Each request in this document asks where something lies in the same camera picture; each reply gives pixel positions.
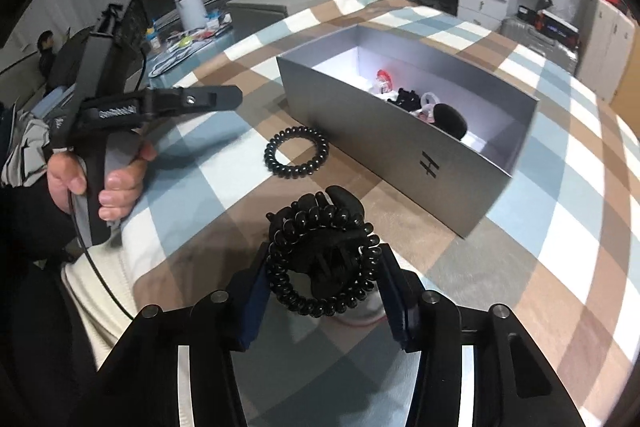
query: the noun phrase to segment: finger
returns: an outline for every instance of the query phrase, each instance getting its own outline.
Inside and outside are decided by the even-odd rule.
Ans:
[[[104,188],[107,190],[131,190],[142,183],[145,172],[146,160],[138,158],[124,169],[110,172]]]
[[[120,206],[133,206],[142,194],[142,185],[131,190],[103,190],[98,195],[102,206],[117,208]]]
[[[86,179],[78,159],[71,153],[54,154],[47,164],[50,188],[68,188],[74,194],[84,194]]]
[[[121,206],[118,208],[108,208],[103,206],[98,210],[98,216],[100,216],[100,219],[104,221],[115,221],[116,219],[122,219],[123,217],[129,216],[132,208],[132,206]]]
[[[143,160],[152,162],[156,159],[158,153],[156,152],[156,149],[154,149],[154,146],[151,145],[151,142],[149,142],[148,140],[144,140],[142,142],[142,147],[140,148],[138,156],[140,156]]]

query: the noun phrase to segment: paper towel roll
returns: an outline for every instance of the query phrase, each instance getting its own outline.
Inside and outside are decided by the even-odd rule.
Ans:
[[[207,10],[202,0],[175,0],[175,7],[184,31],[204,28],[207,25]]]

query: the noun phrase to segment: plaid bedspread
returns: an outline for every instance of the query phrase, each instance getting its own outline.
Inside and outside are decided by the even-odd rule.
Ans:
[[[311,177],[283,180],[265,168],[268,140],[296,124],[275,57],[355,23],[418,39],[540,99],[518,171],[468,239],[336,148]],[[223,287],[265,239],[265,213],[342,185],[425,284],[459,305],[512,307],[587,425],[606,419],[640,339],[640,148],[589,89],[515,42],[403,0],[334,0],[304,10],[176,85],[198,83],[235,84],[244,102],[151,134],[159,156],[122,234],[140,307],[190,305]],[[280,151],[295,163],[312,156],[306,141]],[[386,321],[350,328],[289,314],[272,299],[258,339],[234,365],[252,426],[403,426],[417,355],[399,350]]]

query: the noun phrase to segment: human hand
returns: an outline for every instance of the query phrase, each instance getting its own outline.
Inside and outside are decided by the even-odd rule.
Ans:
[[[153,146],[145,141],[138,157],[129,166],[108,174],[104,190],[98,195],[102,205],[98,211],[100,218],[115,221],[129,215],[142,194],[146,164],[157,155]],[[68,213],[68,192],[80,195],[86,190],[84,172],[73,153],[56,153],[49,159],[47,183],[53,202],[60,210]]]

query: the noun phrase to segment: silver suitcase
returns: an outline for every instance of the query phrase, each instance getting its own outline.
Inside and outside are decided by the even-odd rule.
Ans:
[[[578,55],[560,42],[544,36],[531,25],[517,17],[508,17],[502,21],[500,34],[512,41],[526,46],[547,60],[556,63],[563,70],[575,74]]]

